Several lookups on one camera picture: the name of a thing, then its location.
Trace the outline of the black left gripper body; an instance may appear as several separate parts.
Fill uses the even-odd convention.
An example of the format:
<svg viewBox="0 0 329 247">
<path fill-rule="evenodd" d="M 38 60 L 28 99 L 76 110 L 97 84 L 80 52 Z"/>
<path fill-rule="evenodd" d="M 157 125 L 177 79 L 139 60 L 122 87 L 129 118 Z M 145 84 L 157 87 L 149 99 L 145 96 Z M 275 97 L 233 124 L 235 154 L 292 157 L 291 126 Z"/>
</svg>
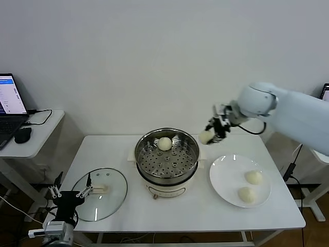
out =
<svg viewBox="0 0 329 247">
<path fill-rule="evenodd" d="M 78 196 L 78 191 L 61 191 L 61 196 L 53 200 L 57 206 L 54 221 L 72 221 L 75 216 L 76 207 L 84 203 L 85 199 Z"/>
</svg>

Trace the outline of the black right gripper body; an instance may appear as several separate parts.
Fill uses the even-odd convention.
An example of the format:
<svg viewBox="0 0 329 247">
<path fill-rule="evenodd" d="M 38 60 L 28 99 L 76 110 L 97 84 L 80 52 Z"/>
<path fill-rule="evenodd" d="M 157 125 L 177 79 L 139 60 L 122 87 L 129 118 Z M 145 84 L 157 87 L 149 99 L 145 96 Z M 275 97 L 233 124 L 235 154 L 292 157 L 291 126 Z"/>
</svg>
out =
<svg viewBox="0 0 329 247">
<path fill-rule="evenodd" d="M 214 131 L 215 133 L 229 133 L 231 124 L 226 113 L 214 114 Z"/>
</svg>

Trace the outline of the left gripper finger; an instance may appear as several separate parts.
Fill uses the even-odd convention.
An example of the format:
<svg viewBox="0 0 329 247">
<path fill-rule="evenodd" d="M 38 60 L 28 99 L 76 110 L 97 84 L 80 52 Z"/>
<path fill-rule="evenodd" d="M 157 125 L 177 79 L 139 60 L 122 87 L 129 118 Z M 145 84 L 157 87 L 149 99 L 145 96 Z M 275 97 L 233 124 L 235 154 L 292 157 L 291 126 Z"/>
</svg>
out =
<svg viewBox="0 0 329 247">
<path fill-rule="evenodd" d="M 76 197 L 77 198 L 85 198 L 88 194 L 89 194 L 89 192 L 92 190 L 92 179 L 91 179 L 91 176 L 90 176 L 90 172 L 88 173 L 88 176 L 87 176 L 87 181 L 86 181 L 86 186 L 85 186 L 85 188 L 82 190 L 82 191 L 80 191 L 77 195 L 76 195 Z"/>
<path fill-rule="evenodd" d="M 61 187 L 62 176 L 63 176 L 63 172 L 61 172 L 54 180 L 54 183 L 48 187 L 53 199 L 60 198 L 62 196 L 59 190 L 59 188 Z"/>
</svg>

